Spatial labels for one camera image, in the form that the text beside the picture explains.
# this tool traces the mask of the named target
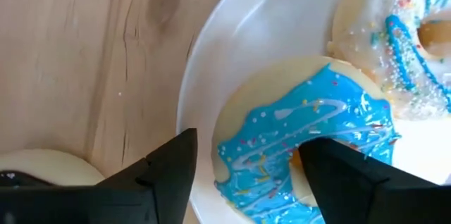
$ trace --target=donut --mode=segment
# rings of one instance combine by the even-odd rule
[[[303,142],[331,137],[391,163],[390,103],[363,73],[325,56],[290,58],[248,79],[214,128],[215,186],[253,223],[323,223],[299,164]]]
[[[427,52],[418,29],[431,18],[445,18],[450,2],[342,0],[333,19],[329,49],[333,57],[349,61],[377,83],[397,118],[448,116],[451,59]]]
[[[85,186],[101,182],[104,176],[76,156],[50,149],[24,149],[0,155],[3,186]]]

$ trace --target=wooden surface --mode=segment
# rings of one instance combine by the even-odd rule
[[[111,175],[170,139],[217,1],[0,0],[0,152],[63,150]]]

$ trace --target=sugar cookie donut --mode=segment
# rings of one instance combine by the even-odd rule
[[[288,161],[301,143],[329,136],[390,163],[398,134],[383,97],[356,68],[323,56],[262,70],[229,98],[216,121],[216,188],[255,223],[322,223],[299,164],[290,168]]]
[[[0,172],[30,175],[52,185],[95,185],[104,176],[81,158],[50,149],[26,149],[0,155]]]
[[[451,60],[434,56],[417,29],[451,0],[342,0],[333,21],[334,57],[362,69],[387,93],[395,115],[440,118],[451,112]]]

